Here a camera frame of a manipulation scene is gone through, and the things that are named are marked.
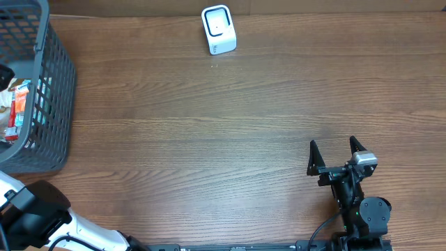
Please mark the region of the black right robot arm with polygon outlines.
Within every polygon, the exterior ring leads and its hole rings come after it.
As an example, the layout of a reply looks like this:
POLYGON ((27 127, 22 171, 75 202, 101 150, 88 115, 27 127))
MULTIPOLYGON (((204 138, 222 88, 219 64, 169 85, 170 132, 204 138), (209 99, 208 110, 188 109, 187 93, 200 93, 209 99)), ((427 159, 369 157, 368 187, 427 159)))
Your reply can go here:
POLYGON ((383 239, 388 233, 392 205, 383 197, 365 197, 361 181, 372 176, 378 165, 378 158, 367 150, 356 137, 349 138, 351 159, 344 165, 328 167, 318 149, 310 141, 308 176, 317 176, 320 187, 329 186, 337 201, 339 212, 323 222, 305 245, 298 248, 311 250, 391 250, 390 241, 383 239), (332 234, 327 241, 317 241, 316 236, 326 225, 342 218, 344 230, 332 234))

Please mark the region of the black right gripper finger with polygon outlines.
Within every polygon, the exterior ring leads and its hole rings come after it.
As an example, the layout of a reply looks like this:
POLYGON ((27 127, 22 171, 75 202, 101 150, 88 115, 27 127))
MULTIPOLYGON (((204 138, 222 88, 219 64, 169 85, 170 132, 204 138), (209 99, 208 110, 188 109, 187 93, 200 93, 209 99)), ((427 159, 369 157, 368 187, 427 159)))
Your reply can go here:
POLYGON ((366 151, 367 149, 361 145, 361 143, 357 140, 357 138, 352 135, 349 138, 351 153, 356 153, 358 151, 366 151))
POLYGON ((310 141, 308 168, 325 168, 325 162, 315 140, 310 141))

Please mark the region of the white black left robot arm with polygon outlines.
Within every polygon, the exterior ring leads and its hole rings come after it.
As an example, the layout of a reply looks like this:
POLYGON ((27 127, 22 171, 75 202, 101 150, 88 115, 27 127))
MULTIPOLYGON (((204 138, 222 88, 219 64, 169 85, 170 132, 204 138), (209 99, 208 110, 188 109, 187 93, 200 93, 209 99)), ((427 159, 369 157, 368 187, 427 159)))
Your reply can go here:
POLYGON ((42 79, 46 91, 36 82, 29 88, 26 123, 19 140, 1 148, 1 241, 5 250, 29 246, 56 246, 69 250, 147 250, 132 236, 99 227, 71 209, 67 197, 51 183, 39 180, 25 185, 10 172, 54 169, 66 161, 71 110, 62 111, 47 94, 53 94, 52 80, 42 79))

